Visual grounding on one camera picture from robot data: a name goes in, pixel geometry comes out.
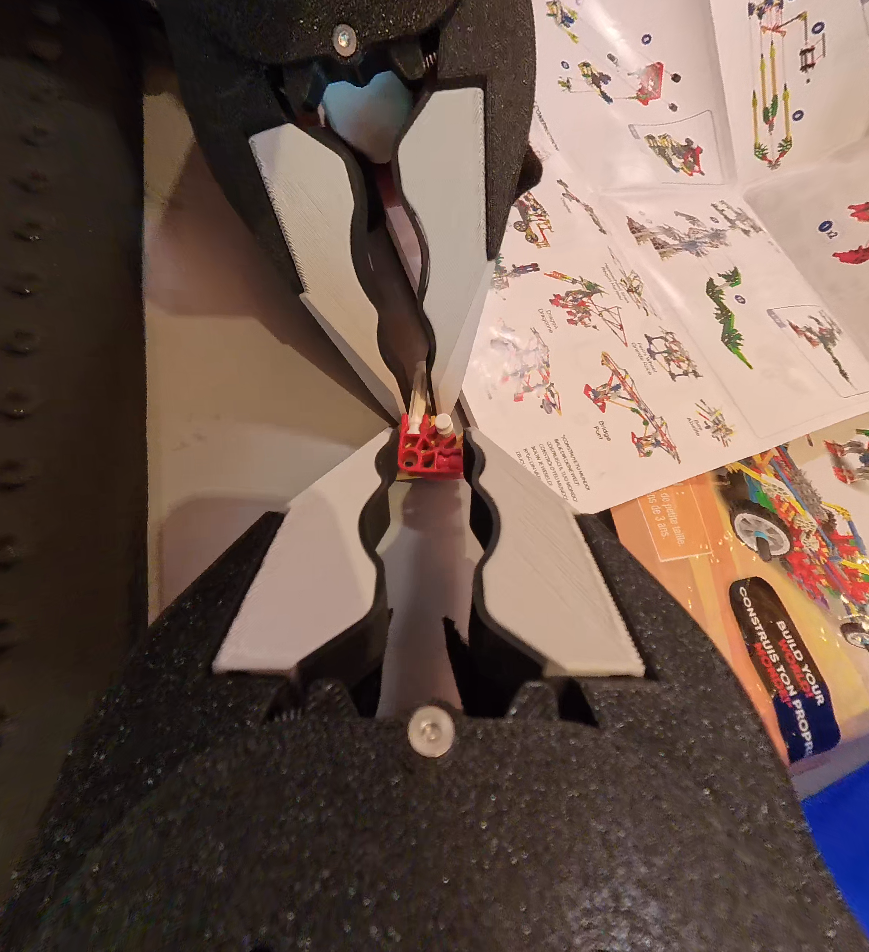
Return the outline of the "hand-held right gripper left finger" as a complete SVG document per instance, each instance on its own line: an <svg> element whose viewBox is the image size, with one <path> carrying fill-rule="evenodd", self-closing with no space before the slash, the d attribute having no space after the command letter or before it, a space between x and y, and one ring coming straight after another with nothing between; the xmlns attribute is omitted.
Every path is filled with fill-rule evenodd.
<svg viewBox="0 0 869 952"><path fill-rule="evenodd" d="M215 673L368 677L389 630L378 547L391 524L393 428L289 504L214 662Z"/></svg>

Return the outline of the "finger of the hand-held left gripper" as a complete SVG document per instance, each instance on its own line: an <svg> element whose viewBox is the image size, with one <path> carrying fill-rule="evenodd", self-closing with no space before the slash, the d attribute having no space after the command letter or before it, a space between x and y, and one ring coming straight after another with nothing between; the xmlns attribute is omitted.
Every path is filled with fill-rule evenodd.
<svg viewBox="0 0 869 952"><path fill-rule="evenodd" d="M381 408L407 411L417 359L417 303L384 227L369 229L367 183L333 132L285 124L249 139L302 291Z"/></svg>
<svg viewBox="0 0 869 952"><path fill-rule="evenodd" d="M483 90L427 95L396 145L392 168L392 238L433 336L433 403L452 409L494 268L487 255Z"/></svg>

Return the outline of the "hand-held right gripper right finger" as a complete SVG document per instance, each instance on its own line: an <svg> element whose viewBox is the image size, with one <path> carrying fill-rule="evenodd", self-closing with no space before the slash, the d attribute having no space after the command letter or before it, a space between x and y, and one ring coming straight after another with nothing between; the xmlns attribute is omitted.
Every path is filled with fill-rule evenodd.
<svg viewBox="0 0 869 952"><path fill-rule="evenodd" d="M468 627L481 669L494 679L645 677L576 510L475 427L464 477L482 548Z"/></svg>

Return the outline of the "orange and red toy bag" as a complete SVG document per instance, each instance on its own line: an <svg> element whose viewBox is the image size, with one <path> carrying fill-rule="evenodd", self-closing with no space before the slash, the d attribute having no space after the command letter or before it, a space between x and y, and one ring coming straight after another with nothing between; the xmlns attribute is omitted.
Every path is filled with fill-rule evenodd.
<svg viewBox="0 0 869 952"><path fill-rule="evenodd" d="M800 795L869 763L869 413L617 506Z"/></svg>

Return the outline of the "white printed instruction sheet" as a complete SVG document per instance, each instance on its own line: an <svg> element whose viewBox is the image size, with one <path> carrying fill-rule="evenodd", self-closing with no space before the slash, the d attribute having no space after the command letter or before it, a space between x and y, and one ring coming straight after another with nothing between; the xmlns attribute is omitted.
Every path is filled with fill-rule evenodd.
<svg viewBox="0 0 869 952"><path fill-rule="evenodd" d="M869 411L869 1L534 2L462 389L581 513Z"/></svg>

